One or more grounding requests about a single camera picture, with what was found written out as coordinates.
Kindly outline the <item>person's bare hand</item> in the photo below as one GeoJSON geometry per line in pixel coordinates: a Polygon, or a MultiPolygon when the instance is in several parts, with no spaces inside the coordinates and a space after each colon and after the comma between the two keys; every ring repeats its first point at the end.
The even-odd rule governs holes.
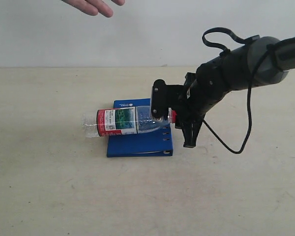
{"type": "Polygon", "coordinates": [[[103,0],[63,0],[62,2],[80,10],[86,15],[103,15],[106,18],[113,16],[113,10],[103,0]]]}

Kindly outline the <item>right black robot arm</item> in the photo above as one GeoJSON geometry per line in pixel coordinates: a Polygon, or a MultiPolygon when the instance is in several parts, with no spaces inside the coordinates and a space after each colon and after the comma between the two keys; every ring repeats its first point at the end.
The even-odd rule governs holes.
{"type": "Polygon", "coordinates": [[[175,127],[181,129],[185,148],[194,148],[206,113],[232,91],[247,90],[248,130],[245,144],[252,128],[251,90],[277,84],[295,69],[295,37],[279,40],[275,37],[255,35],[246,39],[236,36],[226,28],[212,28],[205,34],[220,32],[229,35],[242,46],[230,50],[221,43],[203,43],[221,50],[218,57],[201,64],[196,72],[188,72],[173,106],[177,114],[175,127]]]}

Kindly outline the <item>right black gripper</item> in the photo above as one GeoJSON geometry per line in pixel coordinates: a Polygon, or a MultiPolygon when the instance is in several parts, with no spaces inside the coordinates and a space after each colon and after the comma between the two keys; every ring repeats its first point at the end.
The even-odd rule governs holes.
{"type": "Polygon", "coordinates": [[[217,62],[201,64],[188,72],[182,85],[166,85],[167,106],[174,110],[175,128],[181,129],[184,148],[194,148],[206,113],[230,92],[223,66],[217,62]]]}

